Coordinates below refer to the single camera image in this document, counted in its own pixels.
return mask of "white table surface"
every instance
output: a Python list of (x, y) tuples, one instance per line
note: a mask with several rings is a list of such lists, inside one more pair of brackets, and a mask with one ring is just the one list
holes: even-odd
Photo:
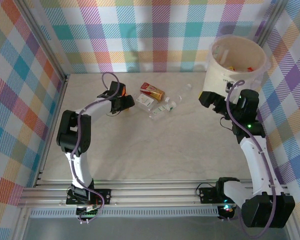
[[(198, 96), (205, 74), (118, 73), (128, 94), (137, 94), (143, 82), (166, 92), (192, 85), (191, 96), (165, 119), (153, 121), (132, 107), (118, 116), (102, 116), (91, 126), (88, 150), (90, 172), (95, 180), (179, 180), (237, 177), (250, 179), (248, 164), (236, 137), (219, 125), (222, 117), (201, 106)], [(110, 84), (111, 75), (106, 77)], [(105, 90), (101, 74), (73, 74), (65, 92), (47, 156), (43, 180), (71, 180), (68, 160), (56, 138), (65, 110), (77, 110)], [(223, 121), (230, 127), (230, 121)]]

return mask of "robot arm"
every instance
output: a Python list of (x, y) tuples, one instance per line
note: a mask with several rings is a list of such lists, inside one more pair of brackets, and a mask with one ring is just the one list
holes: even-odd
[[(117, 88), (119, 89), (117, 94), (108, 99), (109, 96), (112, 96), (116, 92)], [(95, 194), (87, 190), (95, 190), (94, 180), (90, 174), (87, 159), (87, 150), (91, 143), (91, 125), (106, 114), (118, 113), (135, 105), (133, 97), (126, 95), (126, 86), (123, 83), (115, 81), (111, 83), (109, 90), (99, 95), (94, 102), (96, 104), (90, 104), (90, 107), (85, 109), (80, 117), (80, 142), (73, 158), (71, 158), (71, 152), (75, 149), (78, 141), (78, 131), (76, 128), (78, 127), (78, 116), (82, 109), (64, 111), (60, 121), (56, 141), (67, 157), (72, 173), (72, 185), (71, 190), (68, 191), (67, 204), (71, 204), (71, 199), (76, 205), (96, 203)]]
[[(199, 97), (199, 101), (206, 108), (213, 104), (213, 110), (216, 113), (224, 115), (226, 120), (230, 119), (224, 96), (204, 91)], [(283, 228), (295, 207), (295, 201), (292, 196), (285, 195), (272, 167), (263, 126), (256, 120), (258, 104), (259, 94), (256, 91), (244, 89), (240, 92), (237, 104), (230, 103), (229, 107), (235, 120), (244, 126), (261, 146), (270, 168), (274, 186), (270, 184), (270, 176), (262, 158), (262, 152), (259, 152), (256, 143), (250, 136), (233, 122), (232, 132), (236, 135), (237, 142), (246, 157), (253, 193), (233, 177), (221, 177), (216, 182), (216, 192), (220, 200), (225, 200), (225, 202), (231, 200), (241, 208), (242, 219), (247, 227), (265, 227), (272, 210), (272, 187), (275, 187), (276, 208), (270, 227)]]

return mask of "checkered fabric wall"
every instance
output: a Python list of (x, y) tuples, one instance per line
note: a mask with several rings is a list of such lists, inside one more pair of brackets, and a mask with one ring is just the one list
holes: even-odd
[(0, 240), (34, 180), (61, 85), (13, 0), (0, 0)]
[(260, 117), (273, 166), (300, 220), (300, 0), (288, 2), (263, 49), (272, 66), (260, 91)]
[(99, 73), (204, 71), (216, 37), (256, 39), (276, 1), (27, 2), (68, 72)]

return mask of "small vial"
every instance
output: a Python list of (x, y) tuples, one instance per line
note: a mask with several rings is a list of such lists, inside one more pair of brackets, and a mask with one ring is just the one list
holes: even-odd
[(174, 109), (177, 106), (176, 102), (171, 101), (167, 104), (163, 104), (159, 107), (156, 107), (153, 111), (151, 111), (151, 114), (149, 117), (152, 120), (158, 120), (166, 116), (172, 109)]

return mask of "plastic container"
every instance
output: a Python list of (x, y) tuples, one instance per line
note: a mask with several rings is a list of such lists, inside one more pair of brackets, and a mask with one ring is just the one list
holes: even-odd
[(177, 105), (179, 103), (184, 102), (185, 99), (190, 95), (190, 91), (192, 89), (191, 84), (184, 85), (180, 89), (178, 89), (175, 93), (173, 93), (170, 97), (167, 96), (165, 98), (165, 102), (175, 102)]
[(218, 37), (210, 46), (207, 60), (203, 91), (227, 97), (231, 84), (245, 80), (245, 84), (233, 92), (230, 100), (234, 103), (242, 89), (255, 90), (263, 73), (270, 68), (270, 62), (258, 44), (234, 35)]
[(137, 98), (135, 98), (135, 103), (139, 109), (149, 113), (153, 107), (158, 104), (158, 101), (141, 93)]
[(174, 101), (170, 101), (167, 104), (160, 105), (151, 111), (149, 117), (154, 121), (162, 119), (176, 106), (177, 104)]

